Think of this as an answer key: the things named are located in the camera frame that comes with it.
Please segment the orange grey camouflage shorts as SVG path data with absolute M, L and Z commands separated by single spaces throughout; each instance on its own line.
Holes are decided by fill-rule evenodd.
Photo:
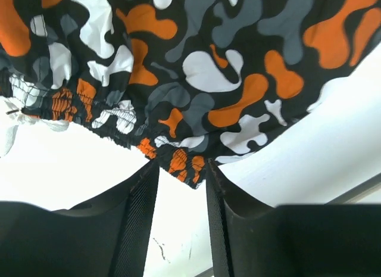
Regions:
M 73 122 L 192 188 L 311 113 L 377 45 L 380 0 L 1 0 L 6 154 Z

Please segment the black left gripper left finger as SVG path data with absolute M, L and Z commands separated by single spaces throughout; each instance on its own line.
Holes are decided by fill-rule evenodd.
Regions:
M 1 203 L 2 276 L 142 276 L 159 167 L 135 174 L 71 209 Z

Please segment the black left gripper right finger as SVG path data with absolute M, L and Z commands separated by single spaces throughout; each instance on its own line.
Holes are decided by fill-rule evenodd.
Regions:
M 271 207 L 207 164 L 215 276 L 379 276 L 380 205 Z

